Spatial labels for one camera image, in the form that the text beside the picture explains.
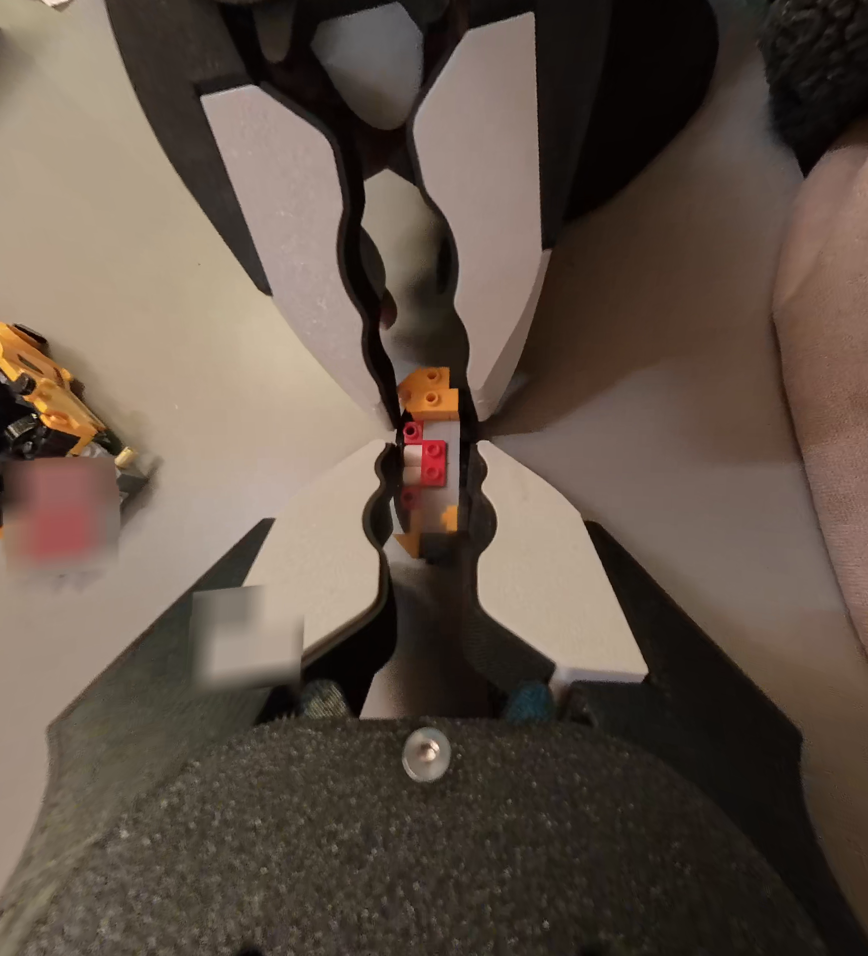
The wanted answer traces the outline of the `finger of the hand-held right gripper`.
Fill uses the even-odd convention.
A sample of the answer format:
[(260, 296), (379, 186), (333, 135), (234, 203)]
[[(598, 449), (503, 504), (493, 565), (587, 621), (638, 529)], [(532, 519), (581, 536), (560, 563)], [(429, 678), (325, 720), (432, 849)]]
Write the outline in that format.
[(356, 404), (396, 428), (382, 294), (362, 256), (365, 195), (355, 150), (268, 83), (205, 94), (201, 107), (275, 306)]
[(456, 249), (454, 308), (475, 413), (498, 409), (523, 352), (550, 251), (543, 246), (532, 11), (466, 30), (411, 124), (422, 189)]

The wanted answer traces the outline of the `black red orange lego subassembly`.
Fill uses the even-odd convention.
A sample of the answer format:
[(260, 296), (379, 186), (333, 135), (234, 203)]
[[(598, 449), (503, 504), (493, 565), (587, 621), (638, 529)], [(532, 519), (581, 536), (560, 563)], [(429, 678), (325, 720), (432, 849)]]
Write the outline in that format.
[(443, 366), (416, 369), (397, 390), (402, 421), (396, 435), (394, 538), (410, 558), (448, 566), (459, 557), (470, 509), (464, 391)]

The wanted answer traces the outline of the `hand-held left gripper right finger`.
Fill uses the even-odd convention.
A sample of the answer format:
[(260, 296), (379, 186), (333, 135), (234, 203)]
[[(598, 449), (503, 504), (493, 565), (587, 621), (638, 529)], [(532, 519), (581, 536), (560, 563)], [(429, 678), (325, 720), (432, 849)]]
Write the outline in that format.
[(489, 441), (468, 460), (464, 641), (492, 684), (640, 684), (647, 663), (581, 513)]

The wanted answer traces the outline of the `orange lego car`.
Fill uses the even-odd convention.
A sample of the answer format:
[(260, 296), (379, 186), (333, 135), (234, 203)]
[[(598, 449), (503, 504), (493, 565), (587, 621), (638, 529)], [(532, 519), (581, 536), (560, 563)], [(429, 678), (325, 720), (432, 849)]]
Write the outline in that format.
[(78, 458), (114, 463), (126, 516), (149, 482), (135, 464), (136, 452), (84, 403), (81, 382), (54, 361), (44, 337), (0, 322), (0, 537), (7, 468)]

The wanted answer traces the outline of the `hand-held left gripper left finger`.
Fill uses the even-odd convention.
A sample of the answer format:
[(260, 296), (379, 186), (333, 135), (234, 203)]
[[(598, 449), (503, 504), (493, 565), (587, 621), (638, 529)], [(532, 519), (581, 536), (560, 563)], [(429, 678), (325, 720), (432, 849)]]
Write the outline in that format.
[(303, 488), (253, 563), (264, 649), (299, 650), (302, 682), (332, 681), (355, 715), (396, 645), (384, 553), (395, 452), (371, 441)]

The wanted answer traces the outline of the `beige sweatshirt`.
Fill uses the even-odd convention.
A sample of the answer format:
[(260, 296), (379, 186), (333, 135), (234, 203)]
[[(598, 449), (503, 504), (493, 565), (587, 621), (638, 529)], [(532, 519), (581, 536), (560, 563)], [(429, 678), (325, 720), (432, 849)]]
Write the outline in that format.
[(772, 318), (811, 499), (868, 656), (868, 116), (800, 187)]

